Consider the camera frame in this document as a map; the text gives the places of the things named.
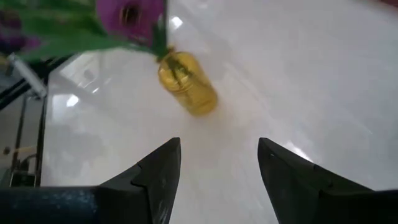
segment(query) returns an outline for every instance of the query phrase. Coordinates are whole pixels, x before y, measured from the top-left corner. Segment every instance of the purple flower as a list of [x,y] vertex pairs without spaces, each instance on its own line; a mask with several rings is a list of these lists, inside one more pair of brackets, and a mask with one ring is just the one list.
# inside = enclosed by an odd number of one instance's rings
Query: purple flower
[[0,41],[12,49],[29,50],[40,45],[35,37],[24,36],[21,32],[22,24],[18,15],[12,12],[0,11]]
[[152,45],[153,26],[164,13],[164,0],[97,0],[96,13],[105,30]]

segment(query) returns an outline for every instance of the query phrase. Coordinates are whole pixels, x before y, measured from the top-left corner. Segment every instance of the yellow glass vase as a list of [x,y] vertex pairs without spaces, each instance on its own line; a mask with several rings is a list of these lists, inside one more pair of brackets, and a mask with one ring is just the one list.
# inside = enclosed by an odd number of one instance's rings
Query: yellow glass vase
[[190,53],[170,52],[161,61],[159,81],[194,116],[217,105],[217,94],[200,64]]

